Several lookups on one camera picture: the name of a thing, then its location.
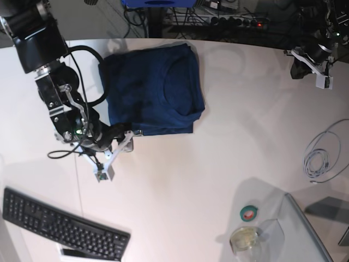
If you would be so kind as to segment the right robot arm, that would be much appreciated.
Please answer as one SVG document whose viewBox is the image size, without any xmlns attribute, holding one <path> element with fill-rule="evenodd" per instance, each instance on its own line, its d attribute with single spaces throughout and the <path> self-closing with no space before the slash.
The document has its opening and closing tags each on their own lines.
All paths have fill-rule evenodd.
<svg viewBox="0 0 349 262">
<path fill-rule="evenodd" d="M 127 123 L 106 125 L 94 106 L 106 100 L 111 84 L 106 61 L 88 46 L 69 47 L 62 37 L 48 1 L 1 1 L 1 28 L 12 40 L 26 74 L 36 72 L 35 83 L 45 103 L 57 140 L 74 146 L 61 151 L 62 157 L 72 153 L 94 156 L 107 152 L 114 140 L 116 155 L 132 140 Z M 99 61 L 104 92 L 88 102 L 80 69 L 73 70 L 61 61 L 75 51 L 87 51 Z"/>
</svg>

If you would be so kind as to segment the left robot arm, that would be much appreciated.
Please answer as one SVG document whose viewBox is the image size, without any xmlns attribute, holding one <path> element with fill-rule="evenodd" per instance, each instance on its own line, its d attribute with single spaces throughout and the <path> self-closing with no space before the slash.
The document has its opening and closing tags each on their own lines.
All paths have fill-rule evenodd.
<svg viewBox="0 0 349 262">
<path fill-rule="evenodd" d="M 300 80 L 323 67 L 330 69 L 341 57 L 334 50 L 348 48 L 348 1 L 295 1 L 298 8 L 301 35 L 296 37 L 296 52 L 291 78 Z"/>
</svg>

